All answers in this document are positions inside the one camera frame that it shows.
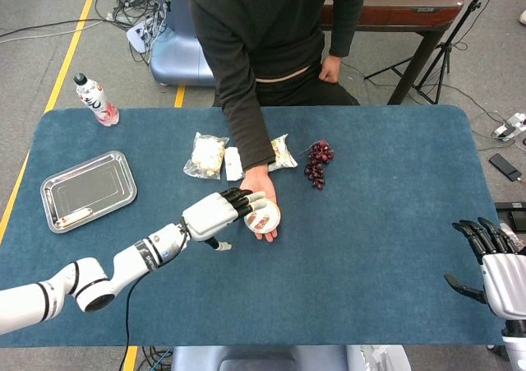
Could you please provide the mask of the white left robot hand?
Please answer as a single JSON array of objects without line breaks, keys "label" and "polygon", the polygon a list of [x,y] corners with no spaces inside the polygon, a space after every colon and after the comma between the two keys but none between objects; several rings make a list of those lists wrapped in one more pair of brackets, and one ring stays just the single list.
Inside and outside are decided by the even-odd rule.
[{"label": "white left robot hand", "polygon": [[266,207],[268,203],[264,192],[229,188],[214,192],[189,206],[182,213],[182,219],[193,241],[207,243],[216,251],[228,251],[232,245],[218,241],[215,235],[234,221]]}]

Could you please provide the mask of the person's right hand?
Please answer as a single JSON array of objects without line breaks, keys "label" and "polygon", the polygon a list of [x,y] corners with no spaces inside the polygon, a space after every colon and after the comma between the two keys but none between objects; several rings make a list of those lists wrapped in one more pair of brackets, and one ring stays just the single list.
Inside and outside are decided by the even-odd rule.
[{"label": "person's right hand", "polygon": [[269,200],[278,205],[275,186],[269,176],[268,165],[258,165],[248,169],[240,188],[252,192],[264,192]]}]

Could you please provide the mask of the person's left hand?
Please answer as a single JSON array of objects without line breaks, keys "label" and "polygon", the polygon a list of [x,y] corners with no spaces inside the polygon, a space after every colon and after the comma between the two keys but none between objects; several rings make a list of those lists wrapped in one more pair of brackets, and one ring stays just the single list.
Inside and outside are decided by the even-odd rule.
[{"label": "person's left hand", "polygon": [[338,83],[341,64],[342,58],[328,55],[321,64],[319,79],[332,84]]}]

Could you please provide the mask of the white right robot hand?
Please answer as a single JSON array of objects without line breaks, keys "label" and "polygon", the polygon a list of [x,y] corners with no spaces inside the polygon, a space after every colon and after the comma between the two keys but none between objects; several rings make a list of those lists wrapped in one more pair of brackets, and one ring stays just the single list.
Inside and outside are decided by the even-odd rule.
[{"label": "white right robot hand", "polygon": [[506,321],[525,319],[525,248],[516,236],[486,218],[459,220],[452,224],[468,241],[482,274],[481,290],[460,283],[445,274],[447,284],[457,293],[485,304]]}]

